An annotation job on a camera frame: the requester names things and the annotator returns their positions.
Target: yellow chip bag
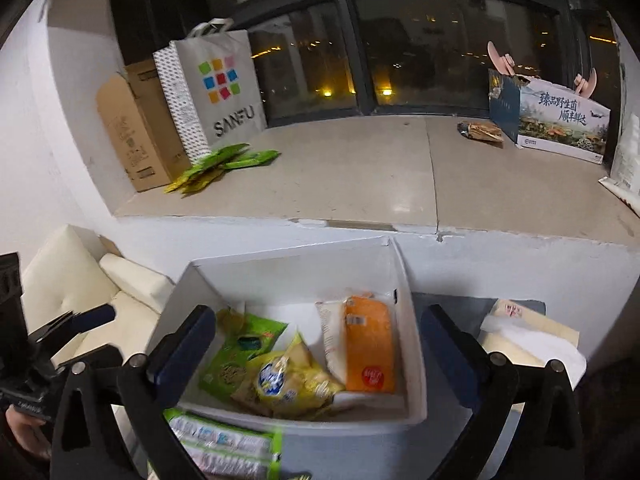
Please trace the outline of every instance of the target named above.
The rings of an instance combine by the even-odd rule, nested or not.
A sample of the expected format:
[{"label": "yellow chip bag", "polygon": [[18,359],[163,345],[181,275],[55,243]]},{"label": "yellow chip bag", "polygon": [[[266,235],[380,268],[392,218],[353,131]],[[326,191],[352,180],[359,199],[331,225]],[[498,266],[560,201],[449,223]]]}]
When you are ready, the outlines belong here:
[{"label": "yellow chip bag", "polygon": [[299,333],[284,352],[270,352],[250,361],[260,402],[279,418],[319,410],[344,387],[313,358]]}]

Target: red logo sticker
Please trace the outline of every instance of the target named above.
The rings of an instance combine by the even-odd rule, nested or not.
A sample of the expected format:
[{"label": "red logo sticker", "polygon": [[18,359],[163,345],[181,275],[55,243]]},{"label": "red logo sticker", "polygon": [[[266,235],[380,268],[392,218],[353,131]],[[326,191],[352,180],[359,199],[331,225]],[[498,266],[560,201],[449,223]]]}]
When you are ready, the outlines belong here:
[{"label": "red logo sticker", "polygon": [[385,375],[377,366],[367,366],[362,371],[362,381],[371,388],[380,389],[385,383]]}]

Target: shopping bag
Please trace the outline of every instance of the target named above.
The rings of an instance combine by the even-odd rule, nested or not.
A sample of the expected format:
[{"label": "shopping bag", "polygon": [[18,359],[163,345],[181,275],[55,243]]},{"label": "shopping bag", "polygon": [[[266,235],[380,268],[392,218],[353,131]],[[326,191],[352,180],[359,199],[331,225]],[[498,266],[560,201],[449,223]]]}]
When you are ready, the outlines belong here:
[{"label": "shopping bag", "polygon": [[154,53],[162,90],[192,164],[216,146],[247,142],[266,127],[247,31],[223,28],[202,36],[205,25]]}]

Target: styrofoam box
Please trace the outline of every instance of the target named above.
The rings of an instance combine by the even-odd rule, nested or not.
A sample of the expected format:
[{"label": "styrofoam box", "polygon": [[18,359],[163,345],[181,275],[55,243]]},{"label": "styrofoam box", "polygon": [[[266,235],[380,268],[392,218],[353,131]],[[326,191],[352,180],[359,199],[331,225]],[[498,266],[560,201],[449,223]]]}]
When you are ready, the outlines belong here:
[{"label": "styrofoam box", "polygon": [[218,352],[218,331],[179,406],[220,422],[253,430],[280,427],[287,434],[391,433],[418,424],[427,416],[427,391],[420,336],[402,257],[389,237],[364,238],[311,246],[204,258],[191,262],[178,281],[149,341],[151,350],[174,332],[197,304],[214,310],[245,304],[257,316],[289,323],[274,350],[285,349],[296,330],[316,360],[325,366],[316,301],[343,300],[350,294],[373,292],[389,298],[399,348],[398,392],[403,409],[357,408],[325,422],[279,420],[243,413],[198,388],[200,371]]}]

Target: orange food package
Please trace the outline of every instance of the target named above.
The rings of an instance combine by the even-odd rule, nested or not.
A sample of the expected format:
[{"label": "orange food package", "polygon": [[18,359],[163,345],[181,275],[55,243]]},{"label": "orange food package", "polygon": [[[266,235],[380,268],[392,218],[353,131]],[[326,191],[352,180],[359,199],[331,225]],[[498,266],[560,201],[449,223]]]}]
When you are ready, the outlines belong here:
[{"label": "orange food package", "polygon": [[396,390],[394,345],[386,304],[351,296],[344,302],[347,381],[351,392]]}]

